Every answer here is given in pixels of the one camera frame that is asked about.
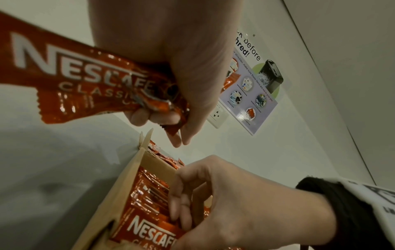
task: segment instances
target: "black sleeve cuff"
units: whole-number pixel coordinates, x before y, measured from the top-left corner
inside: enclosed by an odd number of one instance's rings
[[[356,198],[341,184],[307,177],[297,189],[324,194],[335,211],[337,232],[326,245],[311,246],[315,250],[393,250],[377,222],[373,208]]]

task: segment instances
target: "electrical outlet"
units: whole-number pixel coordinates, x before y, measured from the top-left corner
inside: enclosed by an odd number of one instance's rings
[[[209,121],[214,127],[218,129],[228,116],[229,113],[225,110],[225,108],[220,103],[217,103],[217,106],[210,113],[207,121]]]

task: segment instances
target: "white wall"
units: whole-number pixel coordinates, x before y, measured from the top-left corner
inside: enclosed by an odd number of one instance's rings
[[[395,189],[395,1],[285,2],[373,178]]]
[[[6,0],[1,10],[58,34],[92,44],[83,0]],[[347,129],[280,0],[248,1],[246,11],[286,76],[279,104],[255,137],[233,118],[206,123],[189,146],[175,149],[162,129],[153,140],[186,163],[216,154],[255,174],[295,186],[307,175],[343,176],[371,183]]]

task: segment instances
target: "cardboard box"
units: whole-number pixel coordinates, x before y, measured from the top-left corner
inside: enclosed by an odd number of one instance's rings
[[[140,149],[138,153],[118,177],[117,181],[74,244],[72,250],[143,249],[129,242],[122,242],[119,244],[108,239],[120,223],[123,208],[140,166],[167,183],[171,183],[174,178],[176,170],[147,151],[151,134],[152,129],[148,132],[146,137],[142,134],[140,135]]]

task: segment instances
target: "human hand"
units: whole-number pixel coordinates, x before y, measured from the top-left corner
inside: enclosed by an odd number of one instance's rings
[[[95,45],[142,63],[167,63],[190,114],[175,147],[189,144],[218,102],[232,56],[242,0],[89,0]],[[177,113],[125,113],[136,126],[178,123]]]
[[[169,191],[170,217],[180,218],[182,228],[190,231],[174,250],[323,245],[335,235],[335,214],[321,194],[285,187],[216,156],[176,173]],[[203,203],[211,195],[211,212],[203,220]]]

